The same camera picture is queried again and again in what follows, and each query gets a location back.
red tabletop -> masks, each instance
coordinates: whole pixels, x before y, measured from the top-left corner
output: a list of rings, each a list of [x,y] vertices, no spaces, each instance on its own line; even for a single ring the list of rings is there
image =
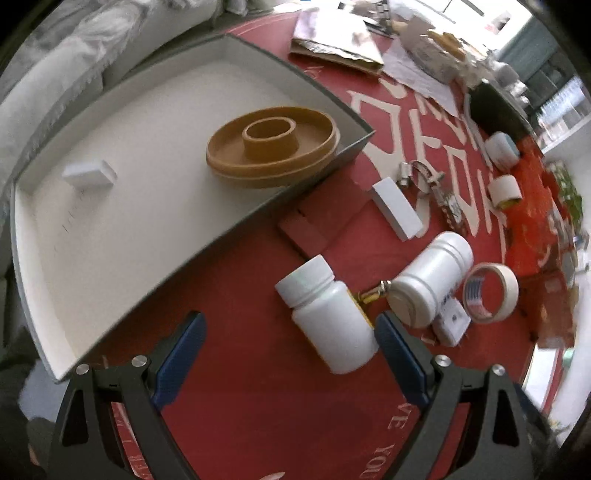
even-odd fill
[[[378,80],[290,56],[296,18],[274,15],[232,32],[304,69],[375,128],[363,154],[346,167],[357,184],[368,189],[380,175],[394,174],[404,159],[428,161],[448,173],[450,187],[461,197],[475,263],[501,262],[501,229],[485,200],[489,170],[464,122],[385,76]],[[376,42],[384,50],[390,40],[376,37]],[[409,200],[414,204],[416,198]],[[420,238],[401,242],[376,206],[366,204],[323,252],[337,279],[359,291],[395,277],[444,230],[433,205],[419,204],[417,211],[428,228]],[[332,375],[291,321],[274,285],[304,259],[277,229],[279,216],[247,222],[189,262],[92,357],[115,364],[147,353],[189,310],[200,310],[209,329],[205,345],[163,416],[201,479],[380,478],[418,410],[405,402],[381,353],[351,374]],[[376,302],[370,317],[385,309],[385,301]],[[433,345],[431,330],[413,334],[460,366],[486,369],[500,363],[514,380],[525,374],[531,357],[527,322],[519,312],[504,322],[471,325],[456,348]],[[459,408],[432,478],[446,473],[465,416],[466,409]],[[136,470],[150,478],[143,466]]]

white jar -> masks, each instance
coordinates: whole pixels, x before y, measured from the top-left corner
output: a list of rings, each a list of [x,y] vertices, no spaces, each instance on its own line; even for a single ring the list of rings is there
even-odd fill
[[[308,337],[334,374],[365,365],[378,350],[374,329],[347,285],[322,255],[317,255],[281,280],[275,289],[294,309],[295,324]]]
[[[388,303],[392,311],[414,328],[426,328],[442,301],[455,291],[474,263],[464,237],[443,232],[392,280]]]

tape roll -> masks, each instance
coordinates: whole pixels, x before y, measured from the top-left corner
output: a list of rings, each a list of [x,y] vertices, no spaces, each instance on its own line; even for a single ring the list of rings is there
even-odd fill
[[[489,312],[482,304],[483,274],[493,272],[503,284],[503,301],[495,313]],[[506,265],[498,263],[480,263],[475,266],[464,282],[464,308],[475,323],[494,323],[505,320],[517,306],[519,284],[513,271]]]
[[[502,175],[488,184],[492,206],[504,210],[523,199],[519,184],[513,175]]]

white bottle cap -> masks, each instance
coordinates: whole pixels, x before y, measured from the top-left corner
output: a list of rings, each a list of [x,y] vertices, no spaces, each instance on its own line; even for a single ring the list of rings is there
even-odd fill
[[[316,255],[275,285],[277,293],[291,309],[302,303],[320,287],[335,279],[335,274],[322,255]]]

white block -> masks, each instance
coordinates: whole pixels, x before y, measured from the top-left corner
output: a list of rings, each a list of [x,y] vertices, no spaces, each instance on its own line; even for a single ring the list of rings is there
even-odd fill
[[[456,346],[469,325],[470,317],[462,304],[454,297],[448,297],[433,321],[433,331],[443,346]]]
[[[61,177],[77,189],[110,187],[117,174],[104,160],[75,162],[66,165]]]
[[[421,231],[421,219],[393,179],[387,177],[374,184],[371,195],[400,240],[404,242]]]

